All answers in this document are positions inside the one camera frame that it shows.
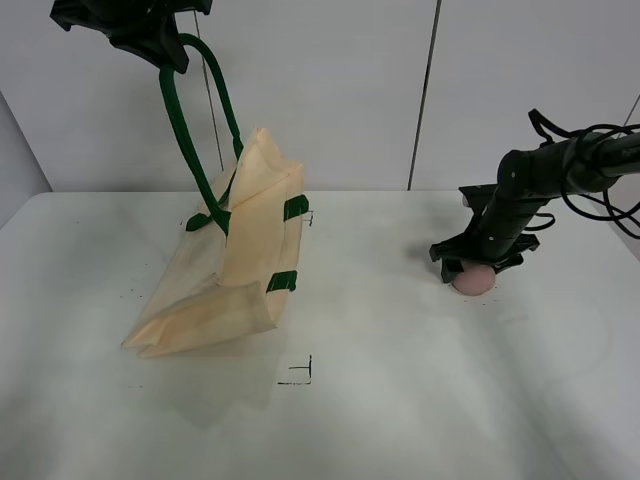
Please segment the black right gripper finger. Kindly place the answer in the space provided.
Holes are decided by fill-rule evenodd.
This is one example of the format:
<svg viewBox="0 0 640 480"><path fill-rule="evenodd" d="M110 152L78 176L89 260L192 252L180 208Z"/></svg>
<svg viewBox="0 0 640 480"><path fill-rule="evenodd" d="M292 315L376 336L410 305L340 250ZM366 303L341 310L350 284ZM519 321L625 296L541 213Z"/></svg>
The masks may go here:
<svg viewBox="0 0 640 480"><path fill-rule="evenodd" d="M464 266L461 260L452 258L442 260L441 279L444 284L451 284L463 272Z"/></svg>
<svg viewBox="0 0 640 480"><path fill-rule="evenodd" d="M508 270L510 268L513 267L517 267L523 264L522 260L506 260L504 262L501 262L499 264L495 264L492 266L494 272L496 275L500 274L501 272Z"/></svg>

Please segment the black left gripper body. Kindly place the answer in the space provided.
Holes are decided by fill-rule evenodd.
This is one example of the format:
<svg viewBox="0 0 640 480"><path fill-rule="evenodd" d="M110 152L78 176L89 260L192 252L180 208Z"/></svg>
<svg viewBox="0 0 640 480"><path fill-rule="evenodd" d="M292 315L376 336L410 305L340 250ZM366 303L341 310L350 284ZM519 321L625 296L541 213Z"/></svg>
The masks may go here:
<svg viewBox="0 0 640 480"><path fill-rule="evenodd" d="M208 15L212 0L55 0L50 18L63 30L82 26L109 37L143 37L173 32L175 14Z"/></svg>

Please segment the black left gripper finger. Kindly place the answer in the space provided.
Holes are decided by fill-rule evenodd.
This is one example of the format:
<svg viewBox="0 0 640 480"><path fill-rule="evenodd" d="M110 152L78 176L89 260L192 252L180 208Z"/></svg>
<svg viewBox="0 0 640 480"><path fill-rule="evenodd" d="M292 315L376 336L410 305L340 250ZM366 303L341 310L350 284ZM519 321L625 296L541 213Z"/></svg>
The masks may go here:
<svg viewBox="0 0 640 480"><path fill-rule="evenodd" d="M189 65L174 17L153 17L127 25L110 35L110 44L158 68L169 66L184 74Z"/></svg>

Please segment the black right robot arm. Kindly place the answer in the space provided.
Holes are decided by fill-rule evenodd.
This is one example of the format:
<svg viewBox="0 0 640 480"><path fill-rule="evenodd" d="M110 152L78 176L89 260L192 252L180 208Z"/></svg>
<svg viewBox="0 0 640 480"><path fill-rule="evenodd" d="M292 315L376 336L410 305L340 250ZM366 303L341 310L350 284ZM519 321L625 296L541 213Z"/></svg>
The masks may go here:
<svg viewBox="0 0 640 480"><path fill-rule="evenodd" d="M523 253L534 251L534 235L553 225L529 223L554 199L602 193L617 180L639 172L639 135L582 131L562 142L536 150L512 150L503 157L495 184L460 189L472 210L466 229L430 247L432 261L441 263L441 278L451 283L465 262L487 265L495 273L519 266Z"/></svg>

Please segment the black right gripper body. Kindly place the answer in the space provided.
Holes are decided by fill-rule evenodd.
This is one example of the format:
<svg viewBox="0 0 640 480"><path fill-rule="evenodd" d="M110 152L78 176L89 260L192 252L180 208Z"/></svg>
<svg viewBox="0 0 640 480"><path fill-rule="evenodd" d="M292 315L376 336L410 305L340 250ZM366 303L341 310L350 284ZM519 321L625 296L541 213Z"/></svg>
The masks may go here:
<svg viewBox="0 0 640 480"><path fill-rule="evenodd" d="M464 186L459 191L472 218L461 234L430 247L433 261L452 258L493 266L522 260L524 252L539 247L537 237L525 232L540 210L539 199L505 198L496 185Z"/></svg>

